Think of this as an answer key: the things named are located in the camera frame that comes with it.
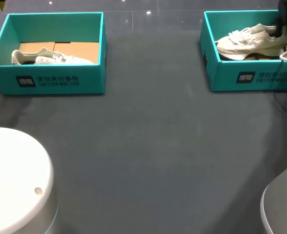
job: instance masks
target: sneaker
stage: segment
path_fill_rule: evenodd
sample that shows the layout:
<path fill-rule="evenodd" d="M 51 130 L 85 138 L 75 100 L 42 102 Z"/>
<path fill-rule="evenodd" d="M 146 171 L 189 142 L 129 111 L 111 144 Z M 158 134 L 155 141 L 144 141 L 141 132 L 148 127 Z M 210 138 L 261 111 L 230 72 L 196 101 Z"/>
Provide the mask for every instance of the sneaker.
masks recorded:
<path fill-rule="evenodd" d="M 287 43 L 287 28 L 283 28 L 283 34 L 278 38 L 269 36 L 274 35 L 275 29 L 275 26 L 258 24 L 242 31 L 234 31 L 216 42 L 217 51 L 232 60 L 244 60 L 253 53 L 278 57 L 284 52 Z"/>
<path fill-rule="evenodd" d="M 66 56 L 58 51 L 51 51 L 43 47 L 37 53 L 22 53 L 15 50 L 11 55 L 13 65 L 21 64 L 92 64 L 87 59 Z"/>

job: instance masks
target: shoelace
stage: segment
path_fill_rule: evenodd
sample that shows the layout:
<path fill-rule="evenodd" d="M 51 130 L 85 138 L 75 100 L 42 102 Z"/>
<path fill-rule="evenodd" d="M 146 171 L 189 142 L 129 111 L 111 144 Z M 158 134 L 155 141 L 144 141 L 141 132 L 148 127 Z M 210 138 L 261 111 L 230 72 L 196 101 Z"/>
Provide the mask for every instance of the shoelace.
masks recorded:
<path fill-rule="evenodd" d="M 247 32 L 250 28 L 244 28 L 242 31 L 235 30 L 232 33 L 229 33 L 229 39 L 234 43 L 244 43 L 251 39 L 252 34 Z"/>
<path fill-rule="evenodd" d="M 66 56 L 65 54 L 59 52 L 59 51 L 54 51 L 55 54 L 57 55 L 52 55 L 52 58 L 56 60 L 56 62 L 64 62 L 68 59 L 73 60 L 74 56 Z"/>

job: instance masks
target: teal box wall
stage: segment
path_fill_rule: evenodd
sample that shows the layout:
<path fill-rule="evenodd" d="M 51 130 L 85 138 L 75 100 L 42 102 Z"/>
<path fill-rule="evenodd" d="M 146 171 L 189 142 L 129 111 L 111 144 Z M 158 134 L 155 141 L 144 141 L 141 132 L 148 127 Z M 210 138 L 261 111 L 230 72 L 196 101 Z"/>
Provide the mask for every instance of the teal box wall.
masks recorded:
<path fill-rule="evenodd" d="M 96 64 L 11 65 L 21 42 L 99 42 Z M 102 12 L 8 14 L 0 31 L 0 92 L 4 95 L 102 94 L 107 38 Z"/>
<path fill-rule="evenodd" d="M 278 15 L 277 10 L 204 12 L 200 47 L 212 91 L 287 91 L 287 62 L 221 61 L 215 45 L 229 32 L 259 23 L 272 25 Z"/>

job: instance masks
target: printed logo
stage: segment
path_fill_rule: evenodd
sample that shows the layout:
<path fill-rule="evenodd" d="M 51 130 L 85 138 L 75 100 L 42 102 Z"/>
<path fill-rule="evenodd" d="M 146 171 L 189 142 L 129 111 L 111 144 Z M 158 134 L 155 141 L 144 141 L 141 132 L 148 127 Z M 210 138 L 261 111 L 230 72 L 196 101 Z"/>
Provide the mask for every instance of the printed logo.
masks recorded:
<path fill-rule="evenodd" d="M 31 76 L 16 76 L 19 86 L 22 88 L 36 87 L 33 77 Z"/>
<path fill-rule="evenodd" d="M 236 83 L 252 83 L 254 79 L 255 72 L 240 72 Z"/>

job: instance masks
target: black logo label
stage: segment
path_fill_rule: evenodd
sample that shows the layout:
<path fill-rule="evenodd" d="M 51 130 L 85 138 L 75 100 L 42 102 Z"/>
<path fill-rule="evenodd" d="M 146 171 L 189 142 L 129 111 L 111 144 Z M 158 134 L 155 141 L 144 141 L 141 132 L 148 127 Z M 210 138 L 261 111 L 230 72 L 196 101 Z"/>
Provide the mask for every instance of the black logo label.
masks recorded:
<path fill-rule="evenodd" d="M 252 83 L 254 79 L 255 72 L 240 72 L 236 83 Z"/>
<path fill-rule="evenodd" d="M 206 55 L 206 51 L 204 52 L 204 55 L 203 55 L 203 62 L 204 62 L 204 66 L 205 66 L 205 69 L 206 69 L 206 66 L 207 66 L 207 55 Z"/>
<path fill-rule="evenodd" d="M 16 76 L 19 86 L 22 88 L 36 87 L 33 77 L 31 76 Z"/>

